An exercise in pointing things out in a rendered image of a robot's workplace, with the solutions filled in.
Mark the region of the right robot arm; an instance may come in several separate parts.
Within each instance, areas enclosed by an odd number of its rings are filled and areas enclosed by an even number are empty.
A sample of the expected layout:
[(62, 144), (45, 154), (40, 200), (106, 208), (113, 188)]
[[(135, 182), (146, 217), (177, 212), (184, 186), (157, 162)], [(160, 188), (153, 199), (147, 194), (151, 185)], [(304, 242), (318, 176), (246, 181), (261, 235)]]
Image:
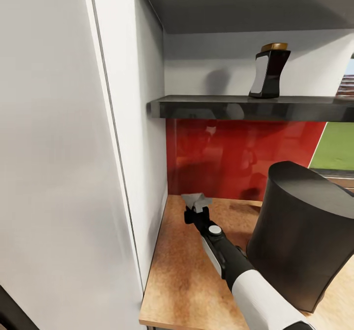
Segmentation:
[(194, 224), (202, 244), (222, 279), (226, 279), (250, 330), (317, 330), (284, 299), (248, 261), (240, 246), (234, 246), (223, 230), (209, 219), (213, 198), (186, 206), (185, 223)]

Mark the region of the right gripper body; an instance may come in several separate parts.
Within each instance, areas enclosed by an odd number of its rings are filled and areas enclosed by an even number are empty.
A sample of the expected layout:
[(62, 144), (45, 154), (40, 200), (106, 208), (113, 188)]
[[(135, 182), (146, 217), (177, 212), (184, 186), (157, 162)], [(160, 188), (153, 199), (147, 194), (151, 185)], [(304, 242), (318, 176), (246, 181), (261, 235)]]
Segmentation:
[(184, 217), (185, 217), (185, 223), (186, 224), (194, 224), (197, 227), (197, 224), (199, 224), (199, 221), (202, 219), (209, 219), (209, 208), (208, 206), (203, 207), (203, 212), (196, 214), (194, 210), (190, 211), (185, 211), (184, 212)]

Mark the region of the paper coffee filter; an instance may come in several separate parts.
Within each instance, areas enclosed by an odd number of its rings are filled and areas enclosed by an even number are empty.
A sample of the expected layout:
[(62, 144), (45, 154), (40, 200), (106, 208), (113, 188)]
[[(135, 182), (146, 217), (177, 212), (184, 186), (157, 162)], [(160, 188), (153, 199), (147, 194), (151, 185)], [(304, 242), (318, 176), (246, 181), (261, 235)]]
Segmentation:
[(182, 198), (186, 201), (187, 206), (193, 210), (193, 203), (195, 201), (200, 201), (206, 199), (203, 193), (195, 193), (195, 194), (181, 194)]

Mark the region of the bottle of coffee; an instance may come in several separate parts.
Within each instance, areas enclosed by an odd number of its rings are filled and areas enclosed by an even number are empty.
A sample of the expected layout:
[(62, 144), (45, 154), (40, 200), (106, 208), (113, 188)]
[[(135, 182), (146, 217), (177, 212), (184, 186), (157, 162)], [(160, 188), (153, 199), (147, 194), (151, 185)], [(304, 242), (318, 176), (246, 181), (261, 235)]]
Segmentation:
[(249, 97), (278, 98), (280, 95), (280, 76), (291, 51), (287, 43), (271, 43), (262, 46), (256, 54), (256, 76)]

